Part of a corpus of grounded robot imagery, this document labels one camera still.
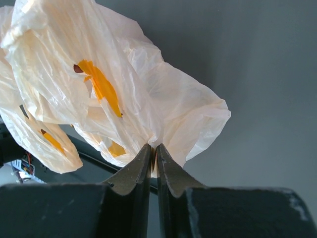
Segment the translucent banana print plastic bag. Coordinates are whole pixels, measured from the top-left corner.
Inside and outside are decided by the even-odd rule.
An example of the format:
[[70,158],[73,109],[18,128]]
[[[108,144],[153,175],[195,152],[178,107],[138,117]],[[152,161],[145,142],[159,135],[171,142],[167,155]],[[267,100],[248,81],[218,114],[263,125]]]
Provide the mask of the translucent banana print plastic bag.
[[0,116],[18,145],[64,174],[83,164],[61,125],[115,166],[144,144],[164,144],[183,166],[231,113],[136,21],[93,0],[18,0],[0,9]]

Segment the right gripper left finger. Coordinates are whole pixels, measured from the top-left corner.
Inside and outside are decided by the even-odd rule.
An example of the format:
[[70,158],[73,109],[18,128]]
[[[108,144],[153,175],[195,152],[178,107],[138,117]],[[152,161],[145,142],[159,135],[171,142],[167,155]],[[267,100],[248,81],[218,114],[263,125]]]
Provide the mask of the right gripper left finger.
[[3,238],[144,238],[152,148],[101,183],[7,184],[0,188]]

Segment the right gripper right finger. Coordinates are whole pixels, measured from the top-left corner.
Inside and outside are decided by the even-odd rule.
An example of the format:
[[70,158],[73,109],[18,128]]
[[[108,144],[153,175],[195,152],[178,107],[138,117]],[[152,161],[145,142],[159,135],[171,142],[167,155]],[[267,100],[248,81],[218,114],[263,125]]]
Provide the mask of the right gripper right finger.
[[208,187],[164,145],[156,149],[164,238],[314,238],[317,227],[297,193],[274,187]]

